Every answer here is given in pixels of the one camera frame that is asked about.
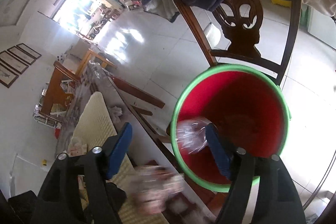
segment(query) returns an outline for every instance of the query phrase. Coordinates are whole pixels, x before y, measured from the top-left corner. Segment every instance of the yellow container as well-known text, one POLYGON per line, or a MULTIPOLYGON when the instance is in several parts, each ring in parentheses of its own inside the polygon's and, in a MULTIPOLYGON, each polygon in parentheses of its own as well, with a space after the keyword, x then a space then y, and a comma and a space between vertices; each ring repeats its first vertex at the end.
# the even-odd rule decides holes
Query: yellow container
POLYGON ((292 2, 290 0, 271 0, 273 4, 279 4, 285 7, 291 7, 292 2))

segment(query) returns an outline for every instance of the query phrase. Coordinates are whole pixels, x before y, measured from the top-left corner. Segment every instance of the clear plastic wrap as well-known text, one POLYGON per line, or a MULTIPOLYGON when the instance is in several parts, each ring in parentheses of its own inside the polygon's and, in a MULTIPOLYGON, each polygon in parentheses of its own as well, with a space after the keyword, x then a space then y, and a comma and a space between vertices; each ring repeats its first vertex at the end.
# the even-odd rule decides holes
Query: clear plastic wrap
POLYGON ((204 117, 184 120, 177 123, 176 138, 181 149, 187 149, 189 154, 197 153, 208 145, 205 138, 205 127, 210 121, 204 117))

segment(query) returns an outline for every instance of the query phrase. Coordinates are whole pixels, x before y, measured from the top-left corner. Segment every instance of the blurred object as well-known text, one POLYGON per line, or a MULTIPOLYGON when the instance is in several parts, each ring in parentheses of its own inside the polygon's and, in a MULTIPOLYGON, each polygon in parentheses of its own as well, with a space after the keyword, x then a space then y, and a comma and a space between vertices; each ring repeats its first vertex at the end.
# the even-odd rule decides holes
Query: blurred object
POLYGON ((317 218, 319 218, 317 214, 306 217, 306 224, 313 224, 317 220, 317 218))
POLYGON ((87 143, 81 137, 73 137, 69 143, 67 154, 70 157, 85 155, 87 152, 87 143))
POLYGON ((167 208, 163 212, 163 215, 169 223, 212 223, 212 221, 210 221, 210 219, 202 212, 201 208, 199 208, 196 203, 190 202, 183 193, 178 193, 167 200, 166 206, 167 208))
POLYGON ((177 123, 176 138, 181 149, 187 149, 189 154, 201 151, 208 145, 205 138, 205 127, 210 121, 204 117, 184 120, 177 123))
POLYGON ((135 169, 133 197, 139 212, 148 215, 165 210, 166 200, 183 190, 183 178, 165 167, 145 165, 135 169))

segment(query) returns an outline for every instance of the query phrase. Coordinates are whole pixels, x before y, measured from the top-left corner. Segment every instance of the floor tile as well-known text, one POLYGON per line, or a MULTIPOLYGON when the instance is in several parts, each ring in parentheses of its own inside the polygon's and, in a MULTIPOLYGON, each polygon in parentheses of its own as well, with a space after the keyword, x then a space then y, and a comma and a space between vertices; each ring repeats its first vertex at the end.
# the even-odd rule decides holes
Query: floor tile
POLYGON ((307 189, 303 189, 303 191, 300 194, 300 200, 302 206, 307 202, 307 200, 311 197, 311 192, 309 192, 307 189))
POLYGON ((336 108, 336 50, 299 31, 288 76, 336 108))
MULTIPOLYGON (((323 169, 327 170, 329 166, 329 163, 326 161, 324 163, 323 169)), ((323 178, 324 173, 318 173, 315 176, 312 177, 312 179, 310 180, 310 182, 307 185, 307 190, 309 190, 310 192, 315 191, 316 187, 319 185, 319 183, 321 182, 322 178, 323 178)), ((335 193, 336 192, 336 164, 333 165, 333 167, 330 170, 329 175, 327 176, 324 184, 322 185, 320 191, 317 194, 317 197, 319 198, 324 198, 325 197, 325 193, 326 191, 329 191, 331 193, 335 193)))
POLYGON ((134 105, 135 101, 137 100, 137 98, 131 94, 128 94, 127 92, 124 92, 122 90, 119 90, 120 93, 122 94, 122 96, 125 98, 125 100, 130 104, 130 105, 134 105))
POLYGON ((173 23, 170 23, 168 20, 163 22, 156 30, 154 30, 154 33, 167 37, 181 38, 188 28, 183 16, 179 15, 173 23))
POLYGON ((264 19, 260 28, 260 40, 256 48, 261 57, 281 64, 284 54, 288 26, 268 19, 264 19))
POLYGON ((264 18, 280 22, 282 24, 288 25, 290 22, 291 9, 288 7, 275 5, 271 0, 260 0, 263 11, 264 18))
POLYGON ((232 9, 229 7, 229 5, 224 4, 224 3, 221 3, 220 5, 223 8, 223 10, 225 11, 227 16, 233 16, 232 9))
POLYGON ((245 17, 245 15, 248 13, 248 11, 250 10, 250 5, 248 5, 248 4, 243 4, 243 5, 241 5, 240 7, 239 7, 239 12, 240 12, 240 15, 242 16, 242 17, 245 17))
POLYGON ((139 89, 143 89, 147 85, 150 78, 149 74, 129 63, 125 63, 123 66, 119 66, 114 71, 114 74, 139 89))
POLYGON ((165 103, 165 106, 160 109, 140 99, 136 99, 134 105, 139 108, 151 111, 153 116, 144 115, 145 119, 153 126, 155 130, 157 130, 159 134, 166 135, 166 128, 172 119, 177 99, 151 80, 148 81, 143 90, 162 100, 165 103))
POLYGON ((202 8, 199 8, 199 7, 197 7, 197 6, 192 6, 192 7, 191 7, 191 10, 193 11, 195 17, 198 17, 198 15, 199 15, 202 11, 204 11, 202 8))
MULTIPOLYGON (((209 12, 209 11, 205 12, 204 10, 201 10, 200 13, 197 16, 195 15, 199 25, 202 28, 202 30, 204 30, 205 27, 210 23, 210 19, 207 16, 207 14, 211 14, 211 12, 209 12)), ((182 39, 196 42, 196 38, 193 35, 193 33, 191 32, 189 27, 187 28, 184 35, 182 36, 182 39)))
POLYGON ((47 174, 40 167, 16 157, 12 173, 14 183, 11 184, 15 189, 11 192, 19 195, 32 190, 38 195, 47 174))
POLYGON ((320 216, 327 205, 328 204, 326 202, 315 197, 313 201, 309 204, 307 209, 304 211, 304 214, 306 217, 311 216, 313 214, 317 214, 318 216, 320 216))
POLYGON ((298 195, 300 195, 303 192, 304 188, 300 184, 298 184, 297 182, 295 182, 295 181, 293 181, 293 183, 294 183, 294 186, 295 186, 295 188, 297 190, 298 195))
POLYGON ((116 22, 118 21, 122 27, 130 27, 138 30, 140 33, 156 33, 161 25, 171 24, 165 18, 142 10, 125 11, 121 14, 118 20, 116 20, 116 22))
POLYGON ((151 80, 179 98, 187 85, 209 67, 198 44, 180 39, 151 80))
POLYGON ((336 112, 318 95, 287 77, 283 95, 292 115, 281 158, 291 177, 306 187, 324 174, 335 151, 336 112))
POLYGON ((153 34, 144 45, 137 44, 134 49, 137 52, 136 58, 130 60, 129 63, 136 65, 142 71, 151 75, 162 61, 167 58, 177 41, 177 38, 153 34))

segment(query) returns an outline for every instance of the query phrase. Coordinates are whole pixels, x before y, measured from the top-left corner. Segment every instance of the bucket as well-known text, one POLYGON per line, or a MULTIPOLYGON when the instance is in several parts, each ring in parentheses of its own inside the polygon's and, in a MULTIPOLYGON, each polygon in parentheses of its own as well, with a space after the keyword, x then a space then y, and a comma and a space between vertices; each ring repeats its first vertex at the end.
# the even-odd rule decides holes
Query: bucket
POLYGON ((218 65, 198 75, 177 101, 171 123, 174 155, 194 182, 227 193, 231 181, 219 173, 209 147, 188 154, 176 141, 179 121, 205 117, 219 134, 253 156, 280 155, 290 113, 281 90, 265 74, 243 65, 218 65))

